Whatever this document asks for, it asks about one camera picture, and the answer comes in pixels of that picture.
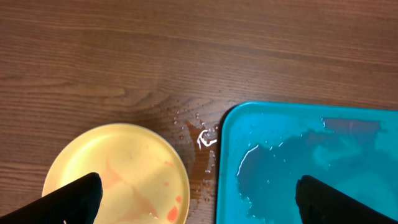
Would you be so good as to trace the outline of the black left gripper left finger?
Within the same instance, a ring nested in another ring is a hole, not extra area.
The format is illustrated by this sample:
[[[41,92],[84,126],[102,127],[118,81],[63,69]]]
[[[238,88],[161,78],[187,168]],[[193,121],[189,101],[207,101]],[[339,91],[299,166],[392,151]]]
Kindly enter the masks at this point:
[[[91,172],[62,188],[1,217],[1,224],[93,223],[103,188],[100,175]]]

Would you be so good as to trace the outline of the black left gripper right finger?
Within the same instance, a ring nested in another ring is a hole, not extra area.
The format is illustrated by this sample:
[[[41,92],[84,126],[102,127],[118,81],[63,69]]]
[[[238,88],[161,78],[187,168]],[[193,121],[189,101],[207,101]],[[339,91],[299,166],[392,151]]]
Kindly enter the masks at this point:
[[[397,224],[310,175],[297,181],[295,201],[303,224]]]

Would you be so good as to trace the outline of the yellow plate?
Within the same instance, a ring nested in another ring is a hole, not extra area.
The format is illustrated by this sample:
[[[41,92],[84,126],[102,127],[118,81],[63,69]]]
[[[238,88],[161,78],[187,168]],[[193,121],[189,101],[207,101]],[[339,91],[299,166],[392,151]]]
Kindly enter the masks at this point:
[[[96,224],[184,224],[190,205],[185,166],[155,132],[134,124],[93,128],[70,142],[45,178],[42,195],[96,172],[103,197]]]

